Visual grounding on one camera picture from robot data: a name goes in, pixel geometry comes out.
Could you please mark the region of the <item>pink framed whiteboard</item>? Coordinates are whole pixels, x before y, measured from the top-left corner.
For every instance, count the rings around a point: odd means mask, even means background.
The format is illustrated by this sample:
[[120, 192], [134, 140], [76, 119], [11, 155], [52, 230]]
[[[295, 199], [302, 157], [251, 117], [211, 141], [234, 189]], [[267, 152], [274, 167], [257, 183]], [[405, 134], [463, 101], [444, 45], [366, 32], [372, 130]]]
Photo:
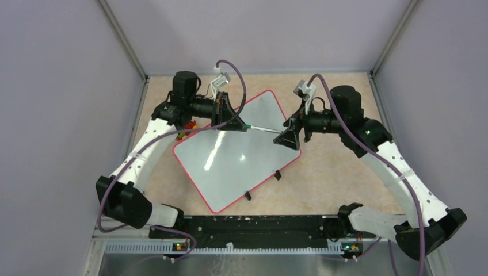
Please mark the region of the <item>pink framed whiteboard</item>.
[[[285, 129], [285, 114], [271, 90], [248, 100], [240, 117], [249, 125]], [[220, 213], [301, 156], [301, 150], [274, 144], [278, 135], [254, 129], [202, 131], [172, 151], [208, 209]]]

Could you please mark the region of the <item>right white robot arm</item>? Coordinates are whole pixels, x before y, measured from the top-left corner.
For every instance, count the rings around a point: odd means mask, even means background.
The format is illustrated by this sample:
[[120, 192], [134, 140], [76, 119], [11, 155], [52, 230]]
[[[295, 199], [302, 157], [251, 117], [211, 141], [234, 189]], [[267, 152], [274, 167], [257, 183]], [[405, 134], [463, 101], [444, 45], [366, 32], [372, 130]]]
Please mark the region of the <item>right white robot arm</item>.
[[463, 210], [449, 208], [424, 185], [383, 124], [364, 116], [361, 95], [354, 87], [334, 87], [333, 103], [322, 111], [316, 111], [312, 104], [316, 90], [306, 82], [295, 88], [302, 102], [273, 142], [298, 150], [300, 132], [305, 134], [304, 142], [314, 133], [339, 135], [341, 143], [376, 173], [403, 210], [402, 214], [391, 214], [359, 203], [343, 205], [338, 211], [339, 233], [352, 237], [368, 232], [390, 239], [413, 260], [448, 241], [467, 220]]

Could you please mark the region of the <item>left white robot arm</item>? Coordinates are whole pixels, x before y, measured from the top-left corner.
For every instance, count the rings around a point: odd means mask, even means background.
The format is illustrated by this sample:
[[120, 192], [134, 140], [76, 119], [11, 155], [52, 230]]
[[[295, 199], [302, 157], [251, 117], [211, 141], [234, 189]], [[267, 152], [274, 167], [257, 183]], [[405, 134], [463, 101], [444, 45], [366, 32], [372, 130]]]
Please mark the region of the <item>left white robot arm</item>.
[[218, 68], [215, 71], [217, 76], [209, 84], [211, 98], [197, 93], [201, 79], [196, 73], [179, 71], [175, 74], [172, 89], [167, 98], [155, 107], [136, 146], [110, 176], [101, 176], [97, 180], [100, 216], [136, 229], [147, 224], [159, 225], [173, 238], [182, 235], [185, 223], [179, 218], [181, 210], [150, 202], [144, 191], [166, 148], [179, 134], [193, 130], [186, 127], [192, 118], [211, 120], [208, 130], [246, 131], [239, 111], [230, 105], [228, 93], [221, 91], [230, 82], [229, 75]]

